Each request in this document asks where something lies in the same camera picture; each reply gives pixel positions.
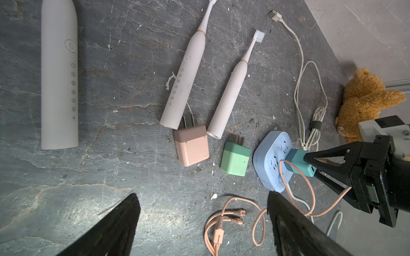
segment green power adapter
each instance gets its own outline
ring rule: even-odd
[[[289,151],[289,154],[286,157],[286,160],[288,160],[289,162],[291,162],[292,164],[294,164],[297,168],[299,168],[299,170],[301,170],[301,172],[308,176],[308,177],[313,177],[317,168],[312,166],[309,163],[306,163],[303,160],[303,157],[307,154],[310,153],[309,151],[305,151],[305,150],[297,150],[297,149],[291,149]],[[292,171],[294,173],[300,174],[296,169],[294,169],[290,164],[288,163],[284,163],[286,168],[289,171]]]
[[[228,174],[245,176],[251,149],[244,147],[245,138],[235,136],[235,142],[226,142],[223,148],[221,170]]]

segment gold ring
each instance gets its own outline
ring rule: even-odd
[[[202,33],[204,33],[204,35],[206,35],[206,34],[205,34],[205,32],[204,32],[204,31],[202,31],[202,30],[200,30],[200,29],[199,29],[199,30],[197,30],[197,31],[201,31]]]

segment debris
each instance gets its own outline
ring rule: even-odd
[[[166,82],[166,84],[165,84],[165,86],[166,86],[166,89],[169,91],[169,82],[171,81],[171,79],[173,79],[173,78],[177,78],[176,77],[176,75],[174,74],[174,72],[172,72],[172,76],[170,76],[169,78],[168,78],[168,81]]]

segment gray stone surface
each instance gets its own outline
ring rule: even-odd
[[[267,17],[272,8],[301,38],[305,58],[318,63],[329,100],[320,148],[341,144],[333,122],[347,80],[303,1],[216,2],[188,101],[198,122],[209,124],[255,29],[266,36],[251,55],[250,76],[227,133],[221,140],[209,138],[208,160],[186,168],[178,162],[173,131],[159,125],[159,119],[169,95],[165,83],[172,71],[177,72],[207,1],[75,0],[80,145],[41,150],[41,2],[0,3],[2,255],[54,255],[131,192],[138,195],[142,208],[132,255],[209,255],[203,242],[204,224],[221,209],[226,193],[255,199],[266,207],[268,190],[251,161],[245,177],[224,174],[219,164],[228,133],[245,136],[245,146],[252,152],[275,128],[288,132],[296,142],[292,95],[300,59],[290,34]],[[305,122],[320,99],[316,73],[309,67],[301,83]],[[319,211],[336,194],[311,181]],[[300,176],[294,175],[291,185],[296,195],[311,202]],[[214,193],[218,198],[211,200]],[[232,207],[244,207],[249,215],[243,226],[227,225],[221,254],[275,255],[271,223],[264,244],[256,248],[251,240],[256,209],[241,202]],[[325,230],[331,217],[329,213],[317,218],[316,224]],[[260,227],[256,233],[260,237]]]

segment pink cable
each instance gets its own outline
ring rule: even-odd
[[[289,190],[288,190],[288,188],[287,188],[287,186],[286,186],[285,178],[283,177],[283,173],[282,173],[282,162],[288,163],[288,164],[291,165],[293,168],[295,168],[295,169],[302,175],[302,177],[305,179],[306,183],[308,184],[309,189],[310,189],[310,192],[311,192],[311,194],[312,194],[312,199],[313,199],[313,204],[312,204],[312,207],[311,207],[310,211],[308,211],[308,212],[305,213],[305,212],[299,207],[299,205],[296,204],[296,202],[293,200],[292,196],[290,195]],[[286,192],[287,192],[287,194],[288,194],[288,196],[289,196],[289,198],[290,198],[290,201],[292,202],[292,204],[293,204],[301,213],[304,214],[304,216],[319,217],[319,216],[322,216],[322,215],[326,214],[326,213],[329,212],[331,209],[333,209],[333,208],[337,205],[337,203],[345,196],[345,194],[352,188],[352,187],[347,187],[347,188],[345,188],[345,189],[342,191],[342,193],[340,193],[340,195],[339,195],[339,197],[336,199],[336,201],[335,201],[333,204],[331,204],[326,210],[324,210],[324,211],[322,211],[321,213],[318,213],[318,214],[311,214],[311,213],[313,212],[313,209],[314,209],[315,205],[316,205],[316,198],[315,198],[315,196],[314,196],[314,191],[313,191],[312,185],[310,184],[310,182],[309,182],[309,180],[306,178],[306,176],[301,172],[301,170],[299,170],[299,168],[297,168],[294,164],[292,164],[291,162],[289,162],[289,161],[287,161],[287,160],[285,160],[285,159],[282,159],[282,160],[279,161],[279,173],[280,173],[280,177],[282,177],[283,184],[285,184],[285,189],[286,189]]]

